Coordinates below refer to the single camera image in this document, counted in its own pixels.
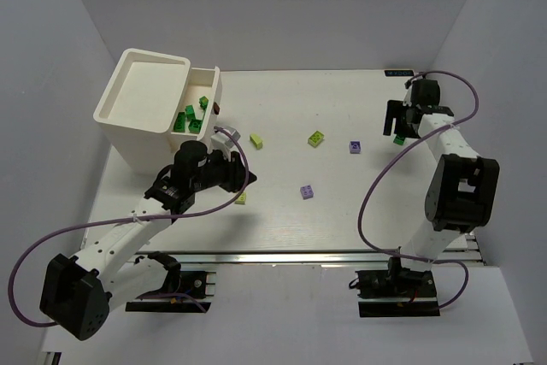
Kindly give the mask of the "green upside-down 2x3 lego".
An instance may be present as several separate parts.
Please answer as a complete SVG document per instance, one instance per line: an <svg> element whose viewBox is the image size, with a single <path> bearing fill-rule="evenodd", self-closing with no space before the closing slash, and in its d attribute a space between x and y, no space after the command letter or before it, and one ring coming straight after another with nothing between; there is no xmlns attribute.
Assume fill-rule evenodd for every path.
<svg viewBox="0 0 547 365"><path fill-rule="evenodd" d="M174 121L174 132L185 132L185 112L179 112Z"/></svg>

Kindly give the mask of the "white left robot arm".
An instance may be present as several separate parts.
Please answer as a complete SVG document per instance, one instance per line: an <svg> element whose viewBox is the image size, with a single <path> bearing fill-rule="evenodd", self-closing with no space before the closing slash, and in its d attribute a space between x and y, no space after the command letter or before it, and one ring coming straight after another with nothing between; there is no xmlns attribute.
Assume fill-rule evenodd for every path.
<svg viewBox="0 0 547 365"><path fill-rule="evenodd" d="M59 254L49 262L40 310L85 341L119 306L155 291L175 293L180 271L176 259L154 251L129 268L129 258L188 217L198 192L220 187L239 196L255 181L242 149L208 150L202 142L182 143L126 221L111 223L108 233L73 256Z"/></svg>

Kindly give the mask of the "green 2x3 lego brick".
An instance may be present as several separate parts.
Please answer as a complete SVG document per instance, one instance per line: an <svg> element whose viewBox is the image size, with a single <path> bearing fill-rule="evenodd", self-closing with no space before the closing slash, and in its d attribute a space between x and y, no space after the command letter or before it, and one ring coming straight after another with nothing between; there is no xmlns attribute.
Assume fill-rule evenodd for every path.
<svg viewBox="0 0 547 365"><path fill-rule="evenodd" d="M199 98L199 105L200 105L201 109L205 110L209 105L209 99L205 96L201 96Z"/></svg>

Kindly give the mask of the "green upside-down 2x2 lego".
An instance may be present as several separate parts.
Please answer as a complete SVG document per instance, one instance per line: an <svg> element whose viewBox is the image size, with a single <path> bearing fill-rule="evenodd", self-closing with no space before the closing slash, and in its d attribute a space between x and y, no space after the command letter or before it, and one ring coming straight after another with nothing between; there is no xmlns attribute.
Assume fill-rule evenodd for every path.
<svg viewBox="0 0 547 365"><path fill-rule="evenodd" d="M188 123L188 131L193 134L199 134L201 132L203 121L199 119L191 119Z"/></svg>

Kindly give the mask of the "green 2x2 lego brick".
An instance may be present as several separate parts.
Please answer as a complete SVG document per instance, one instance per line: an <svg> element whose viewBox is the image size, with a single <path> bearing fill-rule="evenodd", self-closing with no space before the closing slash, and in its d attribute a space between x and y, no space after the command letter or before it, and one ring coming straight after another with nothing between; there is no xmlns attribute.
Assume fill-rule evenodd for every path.
<svg viewBox="0 0 547 365"><path fill-rule="evenodd" d="M194 108L193 108L192 105L187 105L187 106L185 107L185 116L186 116L188 119L190 119L190 120L196 118L195 110L194 110Z"/></svg>

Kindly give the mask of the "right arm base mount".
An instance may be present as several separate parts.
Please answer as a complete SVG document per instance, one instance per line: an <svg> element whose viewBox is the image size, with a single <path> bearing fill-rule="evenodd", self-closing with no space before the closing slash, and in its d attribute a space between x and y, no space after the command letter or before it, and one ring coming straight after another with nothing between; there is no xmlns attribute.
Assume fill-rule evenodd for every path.
<svg viewBox="0 0 547 365"><path fill-rule="evenodd" d="M349 289L357 290L361 318L440 316L432 272L403 268L400 258L391 257L385 269L356 271Z"/></svg>

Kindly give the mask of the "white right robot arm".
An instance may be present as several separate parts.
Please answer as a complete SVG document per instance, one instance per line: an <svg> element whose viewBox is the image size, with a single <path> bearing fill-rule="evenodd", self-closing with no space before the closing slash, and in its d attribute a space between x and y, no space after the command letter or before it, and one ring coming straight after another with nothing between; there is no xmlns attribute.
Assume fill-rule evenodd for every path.
<svg viewBox="0 0 547 365"><path fill-rule="evenodd" d="M450 108L440 104L434 79L407 82L402 101L387 103L383 134L423 139L437 161L425 197L425 220L390 264L409 278L422 276L455 239L491 217L499 163L481 156L454 124Z"/></svg>

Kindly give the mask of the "yellow-green 2x2 lego brick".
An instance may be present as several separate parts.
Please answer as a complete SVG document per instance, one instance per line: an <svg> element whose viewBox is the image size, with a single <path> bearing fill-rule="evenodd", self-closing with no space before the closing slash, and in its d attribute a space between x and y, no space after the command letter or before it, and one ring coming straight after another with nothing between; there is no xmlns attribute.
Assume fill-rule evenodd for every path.
<svg viewBox="0 0 547 365"><path fill-rule="evenodd" d="M238 205L245 205L246 204L246 193L243 192L241 195L238 196L238 198L235 200L235 203Z"/></svg>

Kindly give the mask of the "yellow-green 2x3 lego brick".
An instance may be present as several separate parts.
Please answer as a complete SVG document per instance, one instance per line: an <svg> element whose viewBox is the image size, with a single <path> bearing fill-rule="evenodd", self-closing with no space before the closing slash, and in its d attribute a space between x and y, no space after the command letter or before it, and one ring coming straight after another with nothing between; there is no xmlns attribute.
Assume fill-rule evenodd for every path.
<svg viewBox="0 0 547 365"><path fill-rule="evenodd" d="M308 138L308 144L314 148L318 147L324 140L324 134L320 131L315 131Z"/></svg>

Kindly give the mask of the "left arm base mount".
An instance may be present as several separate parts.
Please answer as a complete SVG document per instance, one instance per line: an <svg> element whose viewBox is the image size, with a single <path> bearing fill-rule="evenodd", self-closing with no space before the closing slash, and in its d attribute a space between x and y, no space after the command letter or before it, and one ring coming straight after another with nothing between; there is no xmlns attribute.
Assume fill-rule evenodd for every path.
<svg viewBox="0 0 547 365"><path fill-rule="evenodd" d="M206 314L215 295L216 272L182 268L173 280L146 298L126 303L130 313Z"/></svg>

